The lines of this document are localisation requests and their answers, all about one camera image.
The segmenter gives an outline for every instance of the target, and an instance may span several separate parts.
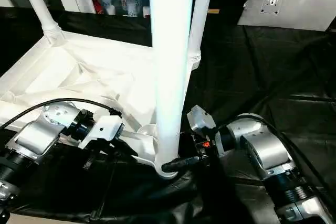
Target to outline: wrinkled black fabric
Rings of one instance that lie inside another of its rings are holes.
[[[151,45],[147,19],[52,14],[67,31]],[[186,113],[195,104],[217,124],[243,112],[258,113],[299,145],[336,196],[335,35],[230,26],[222,19],[207,19],[202,61],[191,75],[182,131],[189,130]],[[0,22],[7,33],[3,73],[42,32],[29,10],[0,8]],[[17,47],[10,47],[11,39]],[[1,132],[1,142],[12,135]],[[193,169],[173,180],[160,179],[150,167],[105,155],[85,171],[81,167],[88,156],[88,151],[57,145],[22,188],[12,212],[82,223],[279,223],[240,151],[222,160],[224,170]]]

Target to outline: black wire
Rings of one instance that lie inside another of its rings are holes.
[[[230,124],[230,123],[232,123],[232,122],[234,122],[236,120],[239,120],[239,119],[253,119],[255,121],[263,123],[268,128],[270,128],[270,130],[272,131],[272,133],[274,133],[280,139],[280,141],[285,145],[287,151],[289,152],[290,156],[293,158],[295,164],[299,167],[299,169],[303,173],[302,166],[301,166],[301,164],[300,164],[300,162],[299,162],[296,154],[292,151],[292,150],[294,150],[302,158],[302,160],[305,162],[305,164],[308,166],[308,168],[311,170],[311,172],[314,174],[314,176],[318,179],[318,181],[320,182],[320,184],[322,185],[322,187],[327,192],[329,198],[333,202],[330,202],[330,200],[326,199],[326,197],[316,188],[316,186],[313,183],[310,183],[311,188],[317,194],[319,194],[319,196],[322,198],[322,200],[324,200],[325,203],[329,203],[328,205],[331,208],[333,208],[333,212],[336,214],[336,209],[334,207],[336,205],[336,199],[332,195],[332,193],[331,193],[332,191],[331,191],[329,185],[324,181],[324,179],[321,176],[321,174],[311,164],[311,162],[309,161],[309,159],[307,158],[307,156],[300,150],[300,148],[292,140],[290,140],[284,133],[282,133],[279,130],[277,130],[272,124],[270,124],[269,122],[267,122],[265,119],[260,118],[260,117],[255,116],[255,115],[238,115],[235,118],[233,118],[232,120],[228,121],[227,123],[222,124],[220,127],[218,127],[218,129],[221,129],[222,127],[227,126],[228,124]]]
[[[110,107],[108,107],[108,106],[106,106],[106,105],[104,105],[102,103],[99,103],[99,102],[94,102],[94,101],[90,101],[90,100],[87,100],[87,99],[81,99],[81,98],[57,98],[57,99],[52,99],[52,100],[49,100],[49,101],[46,101],[46,102],[39,103],[39,104],[37,104],[35,106],[32,106],[29,109],[21,112],[19,115],[13,117],[9,121],[7,121],[3,125],[1,125],[0,126],[0,130],[3,130],[5,127],[9,126],[13,122],[15,122],[16,120],[18,120],[22,116],[24,116],[25,114],[28,114],[30,111],[33,111],[33,110],[35,110],[35,109],[37,109],[39,107],[46,106],[46,105],[49,105],[49,104],[52,104],[52,103],[55,103],[55,102],[85,102],[85,103],[90,103],[90,104],[102,107],[103,109],[107,109],[110,113],[113,113],[113,114],[118,115],[118,116],[121,117],[121,112],[119,112],[119,111],[117,111],[117,110],[115,110],[113,108],[110,108]]]

